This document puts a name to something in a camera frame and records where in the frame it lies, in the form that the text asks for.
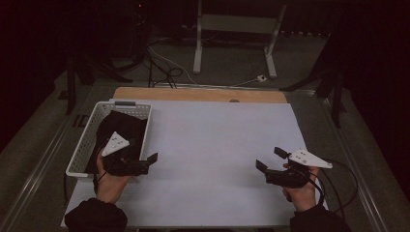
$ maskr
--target human hand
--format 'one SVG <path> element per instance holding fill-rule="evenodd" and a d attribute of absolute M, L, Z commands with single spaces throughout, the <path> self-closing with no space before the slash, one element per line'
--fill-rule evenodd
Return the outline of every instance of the human hand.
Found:
<path fill-rule="evenodd" d="M 284 164 L 283 167 L 289 168 L 289 164 Z M 319 174 L 318 167 L 309 167 L 310 179 L 314 182 Z M 316 205 L 315 187 L 311 182 L 308 182 L 301 188 L 283 188 L 283 195 L 292 198 L 293 205 L 296 211 L 306 211 Z"/>
<path fill-rule="evenodd" d="M 105 173 L 102 152 L 103 149 L 101 149 L 97 157 L 97 167 L 101 177 L 97 190 L 97 199 L 105 203 L 115 204 L 132 176 L 112 176 L 109 173 Z"/>

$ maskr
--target floor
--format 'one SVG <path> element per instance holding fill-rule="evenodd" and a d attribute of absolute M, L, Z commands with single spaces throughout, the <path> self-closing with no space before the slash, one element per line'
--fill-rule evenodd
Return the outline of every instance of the floor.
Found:
<path fill-rule="evenodd" d="M 273 55 L 278 78 L 268 78 L 261 83 L 254 79 L 261 74 L 268 76 L 263 43 L 223 45 L 226 41 L 204 41 L 202 70 L 200 74 L 193 74 L 193 39 L 173 41 L 156 37 L 151 40 L 159 40 L 148 49 L 152 56 L 158 57 L 156 63 L 164 69 L 182 68 L 175 71 L 181 75 L 173 77 L 177 88 L 266 91 L 275 91 L 305 78 L 326 42 L 299 35 L 279 36 Z M 115 59 L 118 66 L 127 63 L 127 59 Z M 77 104 L 69 116 L 65 114 L 67 101 L 58 100 L 60 93 L 66 90 L 66 74 L 56 79 L 56 90 L 1 153 L 0 231 L 66 231 L 60 223 L 75 179 L 66 179 L 64 173 L 84 129 L 85 122 L 80 119 L 90 115 L 96 102 L 108 100 L 118 86 L 148 86 L 149 65 L 145 60 L 134 70 L 123 73 L 132 80 L 128 84 L 113 81 L 100 72 L 94 73 L 97 79 L 93 86 L 77 81 Z M 153 69 L 155 82 L 165 78 L 162 72 Z M 344 208 L 346 221 L 353 231 L 409 230 L 409 202 L 348 90 L 343 90 L 341 128 L 338 129 L 329 116 L 329 101 L 314 96 L 317 84 L 286 93 L 286 97 L 295 111 L 308 149 L 322 154 L 323 158 L 345 163 L 358 179 L 359 194 Z M 169 84 L 163 81 L 156 86 L 168 88 Z M 341 166 L 329 172 L 329 176 L 342 202 L 347 202 L 356 190 L 351 173 Z M 329 183 L 325 182 L 325 186 L 329 208 L 334 210 L 338 208 L 336 194 Z M 289 231 L 289 228 L 275 228 L 275 231 Z"/>

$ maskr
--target sleeve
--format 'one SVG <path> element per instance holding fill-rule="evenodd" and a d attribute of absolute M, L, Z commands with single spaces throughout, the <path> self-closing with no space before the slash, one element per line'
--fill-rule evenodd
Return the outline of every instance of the sleeve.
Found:
<path fill-rule="evenodd" d="M 70 232 L 124 232 L 127 216 L 114 204 L 90 198 L 65 215 Z"/>
<path fill-rule="evenodd" d="M 303 212 L 295 212 L 295 216 L 290 219 L 290 230 L 292 232 L 351 232 L 341 217 L 319 205 Z"/>

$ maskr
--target white paper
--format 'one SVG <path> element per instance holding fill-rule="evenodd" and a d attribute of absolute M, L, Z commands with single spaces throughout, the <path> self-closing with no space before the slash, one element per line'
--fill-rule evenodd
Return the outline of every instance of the white paper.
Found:
<path fill-rule="evenodd" d="M 255 161 L 284 170 L 274 148 L 306 148 L 290 104 L 136 102 L 153 107 L 147 152 L 159 158 L 117 203 L 129 227 L 289 224 L 293 204 L 266 184 Z M 92 183 L 78 183 L 67 212 L 94 196 Z"/>

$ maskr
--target plastic basket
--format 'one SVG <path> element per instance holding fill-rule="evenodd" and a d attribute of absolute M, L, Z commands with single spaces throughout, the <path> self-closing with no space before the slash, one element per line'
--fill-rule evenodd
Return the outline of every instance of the plastic basket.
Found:
<path fill-rule="evenodd" d="M 66 169 L 68 176 L 79 179 L 92 179 L 93 175 L 85 173 L 87 163 L 93 153 L 96 144 L 96 132 L 103 118 L 105 118 L 111 110 L 131 115 L 139 119 L 148 119 L 145 134 L 142 142 L 140 160 L 146 160 L 147 134 L 151 125 L 151 105 L 137 104 L 134 101 L 100 101 L 98 102 L 87 122 L 84 132 L 82 133 L 78 144 L 74 150 L 72 159 Z"/>

